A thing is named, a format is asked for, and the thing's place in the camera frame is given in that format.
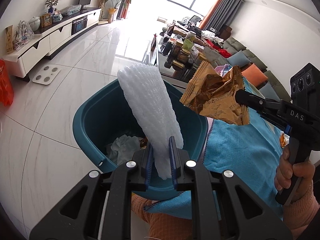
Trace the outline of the pink sweater right forearm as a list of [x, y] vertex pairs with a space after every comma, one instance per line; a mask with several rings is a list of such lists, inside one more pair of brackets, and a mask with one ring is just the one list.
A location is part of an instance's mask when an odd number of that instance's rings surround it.
[[319, 210], [319, 203], [313, 194], [313, 181], [302, 198], [283, 207], [283, 222], [297, 239], [308, 227]]

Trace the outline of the person right hand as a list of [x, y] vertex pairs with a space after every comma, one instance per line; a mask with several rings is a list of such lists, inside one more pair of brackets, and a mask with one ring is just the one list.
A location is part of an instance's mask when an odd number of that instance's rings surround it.
[[289, 156], [290, 149], [289, 146], [286, 145], [276, 169], [274, 185], [278, 191], [288, 189], [291, 186], [293, 175], [301, 178], [300, 184], [291, 201], [296, 202], [304, 197], [311, 186], [313, 175], [315, 174], [315, 166], [309, 160], [292, 165], [289, 162]]

